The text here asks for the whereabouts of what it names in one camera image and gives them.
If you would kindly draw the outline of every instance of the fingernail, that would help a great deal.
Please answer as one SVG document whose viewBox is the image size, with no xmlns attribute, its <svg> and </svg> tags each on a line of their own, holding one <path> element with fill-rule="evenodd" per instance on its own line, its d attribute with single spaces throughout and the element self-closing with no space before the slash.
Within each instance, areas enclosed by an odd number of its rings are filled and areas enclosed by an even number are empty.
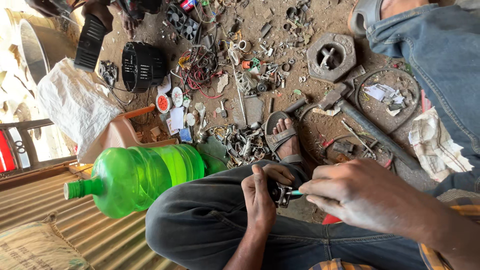
<svg viewBox="0 0 480 270">
<path fill-rule="evenodd" d="M 260 174 L 260 169 L 259 169 L 258 165 L 255 164 L 255 165 L 252 166 L 252 172 L 253 172 L 253 174 Z"/>
</svg>

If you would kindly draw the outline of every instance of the metal scrap pile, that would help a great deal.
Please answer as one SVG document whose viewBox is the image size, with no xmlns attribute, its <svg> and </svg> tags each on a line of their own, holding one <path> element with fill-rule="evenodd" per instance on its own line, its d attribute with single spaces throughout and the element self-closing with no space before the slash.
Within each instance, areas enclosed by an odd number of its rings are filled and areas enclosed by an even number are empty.
<svg viewBox="0 0 480 270">
<path fill-rule="evenodd" d="M 244 129 L 236 129 L 233 124 L 216 126 L 210 128 L 209 132 L 227 147 L 227 153 L 230 155 L 229 168 L 271 157 L 264 130 L 258 122 Z"/>
</svg>

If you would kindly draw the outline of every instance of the bottle neck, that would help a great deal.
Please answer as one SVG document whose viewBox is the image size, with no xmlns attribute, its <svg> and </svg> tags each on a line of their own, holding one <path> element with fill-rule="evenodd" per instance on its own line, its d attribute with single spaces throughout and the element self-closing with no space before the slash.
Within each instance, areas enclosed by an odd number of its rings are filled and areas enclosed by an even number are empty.
<svg viewBox="0 0 480 270">
<path fill-rule="evenodd" d="M 103 186 L 100 178 L 92 178 L 88 180 L 78 180 L 75 182 L 65 183 L 63 185 L 63 194 L 65 199 L 82 198 L 85 195 L 102 195 Z"/>
</svg>

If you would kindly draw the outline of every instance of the sandal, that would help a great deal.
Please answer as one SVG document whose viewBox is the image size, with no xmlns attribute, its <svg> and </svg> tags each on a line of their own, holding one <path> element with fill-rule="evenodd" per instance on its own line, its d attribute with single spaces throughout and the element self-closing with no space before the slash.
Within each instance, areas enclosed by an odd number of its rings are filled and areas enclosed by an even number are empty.
<svg viewBox="0 0 480 270">
<path fill-rule="evenodd" d="M 302 167 L 303 171 L 307 174 L 307 176 L 311 176 L 310 167 L 308 166 L 306 160 L 300 154 L 290 155 L 284 157 L 283 159 L 280 159 L 276 152 L 276 150 L 284 142 L 288 141 L 293 135 L 297 134 L 297 130 L 294 125 L 276 135 L 273 134 L 273 128 L 276 127 L 278 120 L 287 118 L 292 121 L 292 118 L 290 118 L 290 116 L 286 112 L 280 110 L 273 112 L 268 117 L 267 122 L 265 123 L 265 139 L 267 141 L 268 147 L 278 160 L 290 163 L 292 165 L 299 165 L 300 167 Z"/>
<path fill-rule="evenodd" d="M 380 21 L 380 8 L 383 0 L 357 0 L 348 21 L 351 32 L 365 37 L 367 28 Z"/>
</svg>

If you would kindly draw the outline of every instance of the hammer head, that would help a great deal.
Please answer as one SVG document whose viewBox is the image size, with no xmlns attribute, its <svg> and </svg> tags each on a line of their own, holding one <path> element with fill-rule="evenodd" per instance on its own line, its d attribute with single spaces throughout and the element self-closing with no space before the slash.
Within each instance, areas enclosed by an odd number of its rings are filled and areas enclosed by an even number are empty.
<svg viewBox="0 0 480 270">
<path fill-rule="evenodd" d="M 350 87 L 344 83 L 335 84 L 335 88 L 328 92 L 324 98 L 318 102 L 318 107 L 322 110 L 329 110 L 335 102 L 339 101 L 344 95 L 350 91 Z"/>
</svg>

